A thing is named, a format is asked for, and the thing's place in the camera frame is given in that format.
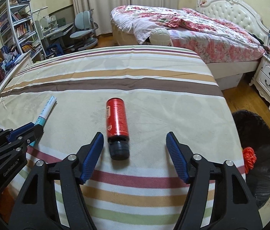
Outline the striped bed sheet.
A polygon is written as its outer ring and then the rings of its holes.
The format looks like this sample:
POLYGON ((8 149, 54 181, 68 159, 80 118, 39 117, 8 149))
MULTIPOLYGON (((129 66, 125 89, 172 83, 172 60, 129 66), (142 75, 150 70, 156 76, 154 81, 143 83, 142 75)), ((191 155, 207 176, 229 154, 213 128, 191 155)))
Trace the striped bed sheet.
POLYGON ((166 135, 209 161, 244 161, 237 129, 214 76, 193 51, 107 47, 28 65, 0 93, 0 129, 42 122, 28 164, 9 185, 16 196, 34 163, 54 163, 104 136, 81 190, 98 229, 172 229, 188 185, 166 135))

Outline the white tufted headboard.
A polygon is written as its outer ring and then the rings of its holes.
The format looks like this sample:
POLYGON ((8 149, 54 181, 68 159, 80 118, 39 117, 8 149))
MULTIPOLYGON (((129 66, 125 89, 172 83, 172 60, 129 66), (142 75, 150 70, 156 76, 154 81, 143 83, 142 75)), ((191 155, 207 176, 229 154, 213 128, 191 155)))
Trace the white tufted headboard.
POLYGON ((197 0, 196 10, 210 18, 225 19, 270 45, 270 28, 261 16, 243 0, 197 0))

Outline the black trash bin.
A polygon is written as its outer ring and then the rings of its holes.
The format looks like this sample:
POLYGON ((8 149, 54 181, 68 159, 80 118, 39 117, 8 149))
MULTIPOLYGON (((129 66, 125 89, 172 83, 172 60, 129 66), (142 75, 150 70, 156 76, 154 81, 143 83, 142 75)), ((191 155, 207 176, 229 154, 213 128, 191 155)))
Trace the black trash bin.
POLYGON ((270 198, 270 128, 258 114, 240 110, 233 114, 242 149, 251 147, 257 157, 254 168, 246 174, 246 183, 262 208, 270 198))

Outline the grey study desk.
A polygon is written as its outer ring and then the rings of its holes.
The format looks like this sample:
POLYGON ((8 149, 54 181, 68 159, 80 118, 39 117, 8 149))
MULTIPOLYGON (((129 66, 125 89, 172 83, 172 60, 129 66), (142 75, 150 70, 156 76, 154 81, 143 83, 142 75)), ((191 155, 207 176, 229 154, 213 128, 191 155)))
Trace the grey study desk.
POLYGON ((46 16, 35 20, 35 29, 41 40, 42 47, 46 50, 51 44, 60 44, 65 47, 63 37, 74 28, 74 23, 58 26, 56 16, 46 16))

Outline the light blue desk chair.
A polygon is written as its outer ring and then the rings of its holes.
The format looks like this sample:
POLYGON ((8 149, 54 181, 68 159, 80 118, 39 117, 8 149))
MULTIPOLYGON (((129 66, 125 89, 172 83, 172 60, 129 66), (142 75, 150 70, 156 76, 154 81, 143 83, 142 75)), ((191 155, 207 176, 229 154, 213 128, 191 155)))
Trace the light blue desk chair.
POLYGON ((70 39, 81 40, 81 42, 77 42, 70 47, 72 52, 88 50, 98 45, 98 39, 96 38, 98 24, 94 22, 92 15, 93 9, 80 12, 76 15, 74 21, 76 31, 70 35, 70 39))

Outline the white bookshelf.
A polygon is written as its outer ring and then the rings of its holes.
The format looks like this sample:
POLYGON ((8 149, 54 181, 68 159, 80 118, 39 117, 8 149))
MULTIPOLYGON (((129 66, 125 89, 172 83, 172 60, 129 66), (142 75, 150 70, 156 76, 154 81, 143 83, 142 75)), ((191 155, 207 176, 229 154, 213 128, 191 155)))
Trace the white bookshelf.
POLYGON ((11 53, 29 53, 33 62, 45 59, 30 0, 0 0, 0 40, 11 53))

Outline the red bottle black cap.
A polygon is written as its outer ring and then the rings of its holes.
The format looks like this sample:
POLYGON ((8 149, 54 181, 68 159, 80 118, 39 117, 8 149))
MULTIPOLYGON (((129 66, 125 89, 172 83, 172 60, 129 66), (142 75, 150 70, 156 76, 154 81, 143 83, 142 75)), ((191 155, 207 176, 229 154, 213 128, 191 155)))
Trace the red bottle black cap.
POLYGON ((106 132, 109 153, 113 160, 127 160, 129 131, 124 101, 111 98, 106 102, 106 132))

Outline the floral quilt bed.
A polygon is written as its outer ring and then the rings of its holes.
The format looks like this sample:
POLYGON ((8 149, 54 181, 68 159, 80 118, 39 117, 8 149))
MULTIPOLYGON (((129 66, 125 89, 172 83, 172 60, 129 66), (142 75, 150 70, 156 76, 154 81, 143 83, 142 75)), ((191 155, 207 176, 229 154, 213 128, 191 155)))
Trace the floral quilt bed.
POLYGON ((174 47, 194 51, 205 63, 254 61, 265 53, 260 42, 245 29, 190 8, 122 5, 111 11, 111 20, 140 45, 150 41, 152 30, 168 30, 174 47))

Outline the orange foam net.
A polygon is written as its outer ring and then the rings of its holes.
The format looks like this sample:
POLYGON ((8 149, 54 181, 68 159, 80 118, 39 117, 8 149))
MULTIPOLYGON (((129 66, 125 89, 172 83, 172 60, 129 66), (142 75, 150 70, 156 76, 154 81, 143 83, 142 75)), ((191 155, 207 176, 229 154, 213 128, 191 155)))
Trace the orange foam net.
POLYGON ((248 174, 250 170, 254 168, 254 165, 257 161, 256 154, 254 149, 251 147, 246 147, 242 150, 244 165, 245 165, 245 173, 248 174))

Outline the white volleyball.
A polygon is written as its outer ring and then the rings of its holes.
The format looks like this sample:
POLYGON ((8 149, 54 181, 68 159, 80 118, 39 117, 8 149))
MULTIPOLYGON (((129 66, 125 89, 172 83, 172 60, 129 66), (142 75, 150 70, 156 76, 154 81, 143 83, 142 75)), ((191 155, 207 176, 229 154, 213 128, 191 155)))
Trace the white volleyball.
POLYGON ((170 33, 164 28, 155 28, 150 32, 150 43, 158 46, 173 46, 170 33))

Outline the teal white tube box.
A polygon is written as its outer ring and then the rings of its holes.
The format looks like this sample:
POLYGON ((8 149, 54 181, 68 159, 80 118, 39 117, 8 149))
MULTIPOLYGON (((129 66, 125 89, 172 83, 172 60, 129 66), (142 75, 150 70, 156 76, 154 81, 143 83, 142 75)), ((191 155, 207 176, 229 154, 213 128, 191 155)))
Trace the teal white tube box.
POLYGON ((49 117, 52 109, 54 108, 55 104, 57 102, 57 98, 55 96, 51 96, 50 99, 47 101, 46 105, 42 109, 41 113, 39 114, 35 125, 41 125, 44 127, 47 118, 49 117))

